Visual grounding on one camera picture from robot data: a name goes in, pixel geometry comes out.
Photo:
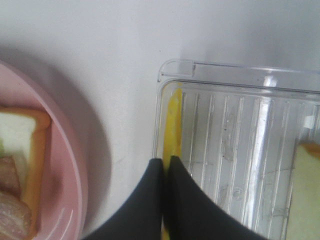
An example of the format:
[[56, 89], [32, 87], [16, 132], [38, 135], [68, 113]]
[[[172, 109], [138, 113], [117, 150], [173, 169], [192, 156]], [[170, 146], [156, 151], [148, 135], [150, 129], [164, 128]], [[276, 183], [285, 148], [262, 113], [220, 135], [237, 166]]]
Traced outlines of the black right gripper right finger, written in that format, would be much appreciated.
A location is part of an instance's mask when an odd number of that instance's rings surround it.
[[177, 156], [166, 176], [166, 228], [171, 240], [265, 239], [210, 200]]

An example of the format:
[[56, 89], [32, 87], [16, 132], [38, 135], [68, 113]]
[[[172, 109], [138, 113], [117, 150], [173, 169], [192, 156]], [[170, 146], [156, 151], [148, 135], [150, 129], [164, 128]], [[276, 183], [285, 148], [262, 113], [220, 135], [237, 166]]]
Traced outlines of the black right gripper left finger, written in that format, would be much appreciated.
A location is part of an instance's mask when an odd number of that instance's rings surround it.
[[164, 168], [153, 158], [123, 205], [87, 240], [160, 240], [162, 238]]

